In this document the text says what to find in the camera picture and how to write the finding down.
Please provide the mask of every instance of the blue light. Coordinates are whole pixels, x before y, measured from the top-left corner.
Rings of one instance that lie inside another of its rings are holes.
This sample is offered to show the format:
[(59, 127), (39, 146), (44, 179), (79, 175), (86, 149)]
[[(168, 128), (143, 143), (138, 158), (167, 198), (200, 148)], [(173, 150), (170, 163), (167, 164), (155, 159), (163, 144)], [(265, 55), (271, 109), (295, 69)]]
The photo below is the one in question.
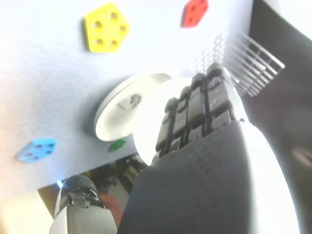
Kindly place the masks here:
[(58, 181), (57, 181), (57, 185), (58, 185), (58, 187), (61, 189), (61, 188), (63, 187), (62, 181), (58, 180)]

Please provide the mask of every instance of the red object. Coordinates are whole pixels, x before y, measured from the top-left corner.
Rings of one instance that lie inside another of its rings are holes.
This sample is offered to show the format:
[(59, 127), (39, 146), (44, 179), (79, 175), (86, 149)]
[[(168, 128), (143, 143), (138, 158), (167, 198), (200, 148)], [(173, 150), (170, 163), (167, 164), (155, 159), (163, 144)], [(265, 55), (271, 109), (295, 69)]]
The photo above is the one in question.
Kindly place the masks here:
[(185, 28), (197, 26), (208, 8), (207, 0), (190, 0), (184, 8), (182, 26)]

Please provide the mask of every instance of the dark floor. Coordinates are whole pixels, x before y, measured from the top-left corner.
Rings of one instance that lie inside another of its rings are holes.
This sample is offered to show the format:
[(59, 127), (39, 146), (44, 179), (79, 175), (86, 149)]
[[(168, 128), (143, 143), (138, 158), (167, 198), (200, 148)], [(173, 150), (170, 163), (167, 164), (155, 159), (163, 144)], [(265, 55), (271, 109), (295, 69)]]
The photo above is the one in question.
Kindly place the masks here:
[(286, 68), (256, 98), (245, 98), (245, 108), (277, 155), (300, 233), (312, 233), (312, 41), (261, 0), (254, 1), (250, 36)]

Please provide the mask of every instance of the white round object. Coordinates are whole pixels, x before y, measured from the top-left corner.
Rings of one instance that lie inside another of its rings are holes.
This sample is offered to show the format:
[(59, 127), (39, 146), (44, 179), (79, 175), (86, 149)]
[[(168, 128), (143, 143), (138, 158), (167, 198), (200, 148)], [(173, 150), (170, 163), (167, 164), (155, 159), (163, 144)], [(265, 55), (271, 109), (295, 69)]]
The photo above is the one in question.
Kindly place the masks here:
[(169, 75), (163, 73), (136, 75), (117, 86), (97, 110), (97, 137), (103, 141), (114, 141), (131, 134), (138, 106), (158, 85), (170, 79)]
[(190, 85), (191, 82), (191, 78), (176, 78), (166, 81), (156, 87), (140, 104), (133, 137), (136, 150), (147, 165), (152, 163), (156, 154), (156, 142), (167, 101), (173, 97), (179, 98), (182, 89)]

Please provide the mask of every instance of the white wire rack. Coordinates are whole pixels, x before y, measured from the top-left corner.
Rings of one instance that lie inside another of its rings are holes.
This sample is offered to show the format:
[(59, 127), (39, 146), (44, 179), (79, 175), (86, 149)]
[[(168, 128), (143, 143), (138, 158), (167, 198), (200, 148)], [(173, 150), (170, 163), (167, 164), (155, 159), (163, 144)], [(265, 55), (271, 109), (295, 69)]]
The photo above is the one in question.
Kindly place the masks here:
[(285, 65), (256, 41), (241, 32), (221, 33), (195, 60), (194, 72), (206, 73), (214, 63), (230, 72), (238, 93), (258, 95)]

